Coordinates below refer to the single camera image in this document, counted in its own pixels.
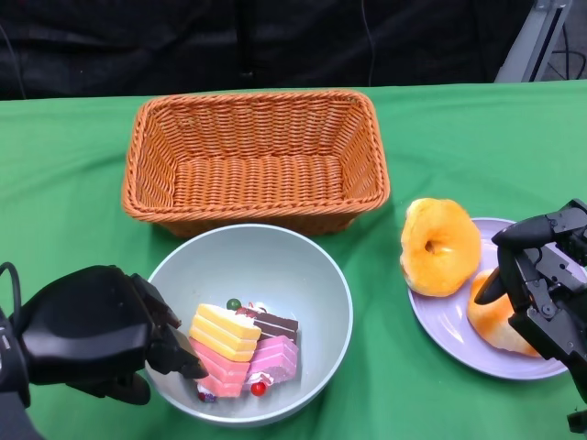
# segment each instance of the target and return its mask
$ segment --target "chocolate cake slice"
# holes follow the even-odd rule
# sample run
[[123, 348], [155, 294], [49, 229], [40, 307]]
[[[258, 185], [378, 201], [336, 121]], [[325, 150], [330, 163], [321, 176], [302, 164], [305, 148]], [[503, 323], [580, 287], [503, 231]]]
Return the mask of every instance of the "chocolate cake slice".
[[258, 312], [249, 308], [246, 315], [255, 318], [254, 324], [260, 328], [260, 338], [268, 339], [274, 336], [287, 336], [294, 344], [297, 344], [298, 322], [294, 319], [281, 318], [274, 314]]

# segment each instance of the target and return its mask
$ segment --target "robotic hand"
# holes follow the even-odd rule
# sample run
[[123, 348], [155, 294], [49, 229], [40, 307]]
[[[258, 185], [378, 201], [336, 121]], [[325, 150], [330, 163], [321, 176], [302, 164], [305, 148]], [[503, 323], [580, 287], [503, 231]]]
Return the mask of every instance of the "robotic hand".
[[132, 404], [150, 399], [148, 383], [137, 374], [148, 361], [167, 374], [201, 379], [207, 372], [154, 286], [116, 267], [94, 266], [60, 278], [20, 306], [12, 275], [15, 311], [0, 309], [0, 439], [29, 435], [23, 407], [28, 384], [66, 383], [95, 397]]
[[[568, 270], [556, 248], [587, 264], [587, 205], [572, 200], [560, 211], [516, 223], [493, 237], [498, 268], [475, 298], [487, 304], [506, 294], [514, 308], [509, 324], [544, 359], [568, 369], [587, 402], [587, 284]], [[568, 416], [573, 433], [587, 434], [587, 412]]]

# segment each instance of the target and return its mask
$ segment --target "bread roll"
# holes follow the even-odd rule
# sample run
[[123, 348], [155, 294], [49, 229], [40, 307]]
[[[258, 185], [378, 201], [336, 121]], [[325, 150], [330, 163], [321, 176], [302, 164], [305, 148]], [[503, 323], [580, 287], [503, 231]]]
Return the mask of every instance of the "bread roll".
[[507, 322], [507, 319], [514, 313], [507, 295], [491, 304], [479, 305], [475, 303], [477, 292], [492, 272], [492, 269], [480, 272], [471, 283], [471, 297], [467, 307], [469, 322], [479, 336], [495, 348], [539, 357], [537, 351]]

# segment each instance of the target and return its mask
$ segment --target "light blue bowl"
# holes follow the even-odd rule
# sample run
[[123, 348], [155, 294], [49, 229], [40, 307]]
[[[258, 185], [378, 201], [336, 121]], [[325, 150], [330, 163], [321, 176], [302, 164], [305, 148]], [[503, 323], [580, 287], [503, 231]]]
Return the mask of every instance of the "light blue bowl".
[[175, 249], [149, 281], [182, 320], [187, 334], [199, 303], [264, 303], [270, 314], [299, 322], [297, 377], [260, 398], [248, 392], [214, 403], [198, 400], [178, 373], [146, 371], [157, 391], [194, 417], [234, 427], [281, 420], [307, 405], [337, 371], [352, 331], [349, 286], [318, 245], [287, 229], [235, 225], [197, 236]]

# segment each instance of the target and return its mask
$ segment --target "orange wicker basket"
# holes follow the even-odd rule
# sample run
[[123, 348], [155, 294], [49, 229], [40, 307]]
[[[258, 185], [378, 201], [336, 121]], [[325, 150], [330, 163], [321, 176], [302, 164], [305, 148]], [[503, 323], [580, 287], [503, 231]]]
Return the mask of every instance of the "orange wicker basket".
[[138, 110], [125, 211], [179, 237], [235, 223], [337, 232], [390, 183], [369, 98], [353, 91], [180, 95]]

